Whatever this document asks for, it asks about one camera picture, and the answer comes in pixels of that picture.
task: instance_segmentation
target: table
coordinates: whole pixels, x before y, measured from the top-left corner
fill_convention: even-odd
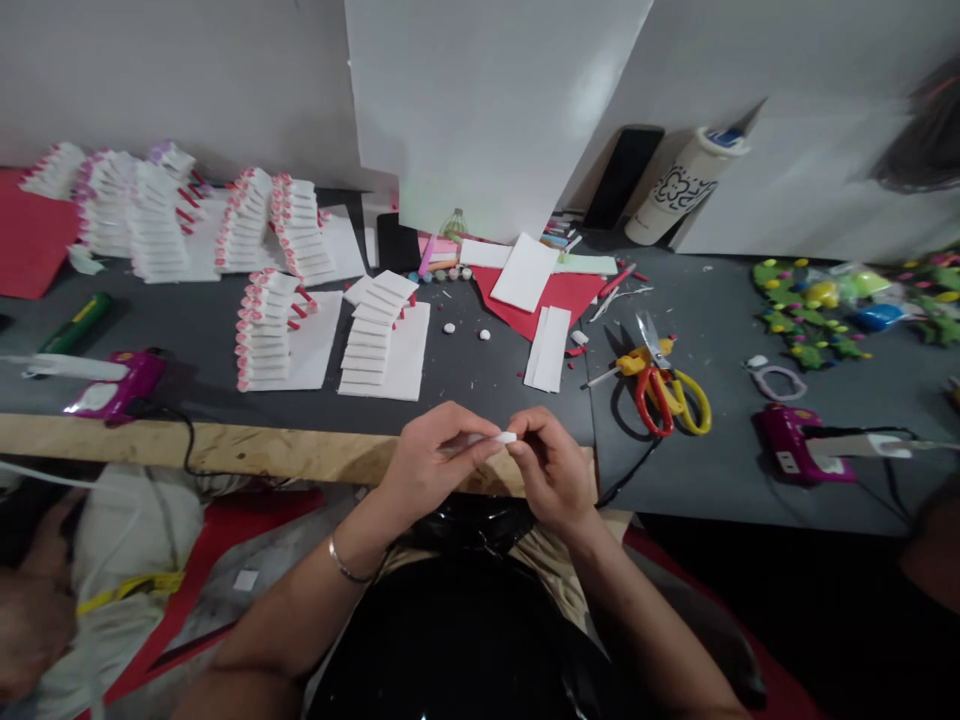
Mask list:
[[[346,203],[362,237],[355,193],[321,191],[320,202]],[[431,303],[433,312],[417,403],[336,394],[339,358],[349,329],[346,305],[322,390],[239,393],[233,325],[246,279],[228,276],[219,283],[147,286],[122,260],[109,261],[114,267],[95,277],[66,268],[39,302],[0,298],[0,314],[14,319],[0,331],[0,353],[34,352],[71,312],[102,290],[114,297],[116,307],[85,342],[82,353],[102,359],[121,349],[166,349],[175,362],[156,399],[198,421],[396,435],[410,419],[446,400],[501,427],[514,412],[542,404],[581,445],[596,446],[603,489],[636,462],[648,438],[633,407],[631,380],[611,379],[591,391],[580,387],[611,366],[620,346],[629,349],[639,342],[633,316],[642,308],[653,314],[661,335],[679,335],[671,358],[706,390],[714,429],[702,438],[678,433],[665,441],[615,507],[850,532],[903,532],[903,523],[862,487],[824,485],[806,490],[774,479],[750,420],[767,401],[740,365],[758,353],[786,365],[790,360],[780,357],[781,341],[765,335],[753,317],[764,306],[749,280],[755,260],[638,248],[619,230],[587,233],[577,252],[616,254],[635,261],[654,290],[615,301],[593,324],[586,323],[593,312],[588,309],[580,327],[591,338],[590,352],[574,362],[575,369],[564,367],[562,391],[556,395],[523,385],[517,373],[526,368],[530,344],[483,307],[475,283],[462,281],[421,286],[418,291],[418,298]],[[458,328],[451,336],[441,330],[447,322]],[[488,342],[477,338],[484,328],[493,336]],[[958,374],[955,350],[923,346],[906,328],[871,337],[864,347],[875,359],[844,362],[809,375],[810,393],[798,404],[835,425],[908,426],[924,438],[943,441],[960,433],[960,417],[942,396],[947,375]],[[55,414],[86,385],[59,378],[26,383],[18,369],[0,366],[0,412]],[[855,466],[870,492],[884,500],[889,497],[879,461],[856,461]],[[895,468],[911,510],[956,469],[952,454],[943,451],[899,461]]]

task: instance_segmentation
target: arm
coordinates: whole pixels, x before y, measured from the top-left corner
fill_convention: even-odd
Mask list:
[[[390,543],[503,447],[484,440],[454,457],[439,451],[461,432],[491,437],[500,430],[454,403],[403,429],[380,486],[333,534],[337,556],[352,575],[375,573]],[[175,718],[299,717],[300,681],[333,644],[366,588],[340,572],[328,540],[254,604]]]
[[[515,415],[508,430],[522,438],[507,450],[531,510],[569,549],[584,590],[622,627],[650,694],[677,716],[748,718],[700,641],[607,530],[574,439],[545,408]]]

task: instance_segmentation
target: scissors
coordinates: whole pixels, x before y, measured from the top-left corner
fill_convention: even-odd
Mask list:
[[[663,354],[663,348],[660,346],[660,336],[657,335],[657,330],[653,326],[650,313],[646,313],[646,320],[641,320],[639,314],[636,317],[637,324],[640,326],[640,335],[643,337],[643,342],[647,346],[647,351],[650,353],[650,363],[643,369],[643,372],[640,373],[639,382],[637,383],[637,394],[634,398],[637,411],[640,413],[643,424],[657,437],[665,438],[672,435],[674,423],[673,413],[670,412],[671,403],[668,402],[669,399],[674,400],[673,405],[675,407],[679,406],[680,411],[678,414],[683,420],[683,424],[687,430],[694,435],[706,435],[713,426],[713,413],[710,410],[710,401],[707,400],[706,394],[696,381],[686,373],[675,369],[670,364],[670,361],[667,360],[666,355]],[[670,381],[670,389],[672,390],[671,398],[668,398],[667,395],[667,380]],[[684,386],[689,388],[700,407],[699,425],[693,421],[693,415],[690,412],[690,406],[687,404],[687,398],[683,391]],[[650,416],[650,408],[647,406],[648,394],[656,401],[657,410],[663,421],[663,427],[657,425]]]

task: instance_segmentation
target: red craft sheet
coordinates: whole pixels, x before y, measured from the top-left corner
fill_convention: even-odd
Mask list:
[[[77,239],[76,206],[19,188],[23,170],[0,170],[0,295],[38,300]]]
[[[590,301],[606,284],[598,275],[580,275],[577,273],[558,273],[551,275],[547,286],[540,296],[540,304],[532,313],[525,312],[513,305],[494,300],[490,297],[493,286],[497,284],[500,273],[498,268],[470,268],[473,277],[480,286],[484,304],[507,325],[512,327],[527,340],[533,342],[537,334],[537,322],[540,319],[540,308],[559,307],[570,311],[570,327],[580,319],[584,311],[590,307]]]

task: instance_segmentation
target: scissor blade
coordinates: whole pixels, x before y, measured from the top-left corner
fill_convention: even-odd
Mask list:
[[[640,315],[637,315],[640,335],[643,337],[646,346],[650,348],[650,356],[653,358],[654,364],[666,370],[670,367],[670,361],[663,354],[663,348],[660,346],[660,336],[657,335],[657,328],[653,325],[653,318],[650,317],[650,313],[645,313],[645,315],[645,320],[641,320]]]

